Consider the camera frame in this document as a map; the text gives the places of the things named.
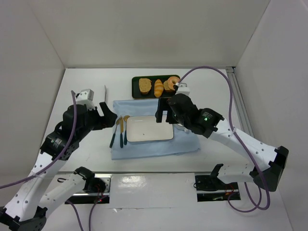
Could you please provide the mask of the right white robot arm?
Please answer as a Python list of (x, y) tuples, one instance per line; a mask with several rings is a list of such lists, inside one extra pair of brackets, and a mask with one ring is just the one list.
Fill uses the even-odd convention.
[(253, 182), (258, 187), (274, 192), (286, 166), (289, 151), (283, 146), (273, 147), (230, 125), (221, 114), (210, 108), (199, 109), (190, 97), (180, 93), (171, 98), (160, 98), (155, 113), (156, 121), (181, 124), (194, 134), (229, 147), (250, 163), (241, 167), (217, 164), (211, 177), (225, 184)]

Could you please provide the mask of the brown bread slice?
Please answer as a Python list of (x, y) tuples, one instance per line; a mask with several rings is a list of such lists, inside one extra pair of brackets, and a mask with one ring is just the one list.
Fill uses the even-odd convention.
[(152, 81), (148, 78), (139, 79), (139, 90), (141, 94), (148, 94), (152, 88)]

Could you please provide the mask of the steel kitchen tongs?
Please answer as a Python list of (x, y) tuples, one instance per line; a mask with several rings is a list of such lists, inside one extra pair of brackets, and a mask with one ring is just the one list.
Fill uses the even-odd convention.
[(107, 103), (107, 87), (104, 85), (104, 102)]

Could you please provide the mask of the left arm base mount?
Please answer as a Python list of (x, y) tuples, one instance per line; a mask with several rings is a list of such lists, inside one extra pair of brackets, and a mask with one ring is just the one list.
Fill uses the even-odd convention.
[(111, 175), (95, 174), (89, 186), (75, 194), (68, 201), (76, 205), (108, 204), (110, 202)]

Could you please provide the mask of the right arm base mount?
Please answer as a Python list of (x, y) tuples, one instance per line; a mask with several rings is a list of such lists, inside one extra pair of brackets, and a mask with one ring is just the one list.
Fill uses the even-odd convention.
[(216, 202), (230, 200), (240, 200), (240, 192), (237, 183), (225, 184), (210, 175), (195, 175), (195, 183), (198, 202)]

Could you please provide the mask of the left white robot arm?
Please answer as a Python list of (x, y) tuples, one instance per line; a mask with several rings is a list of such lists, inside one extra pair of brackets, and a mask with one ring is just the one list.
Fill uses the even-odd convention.
[(102, 196), (103, 180), (85, 168), (79, 167), (56, 188), (47, 191), (49, 184), (79, 143), (93, 130), (111, 128), (117, 115), (106, 103), (100, 103), (103, 116), (96, 107), (86, 104), (71, 105), (63, 114), (54, 131), (43, 142), (34, 167), (33, 179), (25, 182), (7, 205), (0, 209), (0, 222), (12, 231), (40, 231), (47, 218), (73, 194), (83, 191)]

